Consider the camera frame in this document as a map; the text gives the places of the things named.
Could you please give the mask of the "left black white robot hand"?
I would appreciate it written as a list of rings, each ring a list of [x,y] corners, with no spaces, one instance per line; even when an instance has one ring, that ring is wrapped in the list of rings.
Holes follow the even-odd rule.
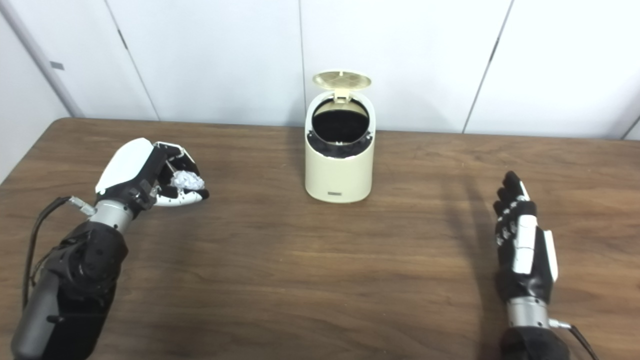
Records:
[[[210,198],[198,166],[183,146],[144,137],[114,153],[94,191],[97,203],[121,203],[134,217],[152,207],[182,207]]]

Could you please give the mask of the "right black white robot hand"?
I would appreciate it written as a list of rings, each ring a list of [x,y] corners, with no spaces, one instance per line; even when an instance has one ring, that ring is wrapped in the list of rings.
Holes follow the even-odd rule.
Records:
[[[498,296],[504,302],[533,297],[548,305],[559,275],[553,233],[539,226],[537,205],[514,171],[505,174],[493,209]]]

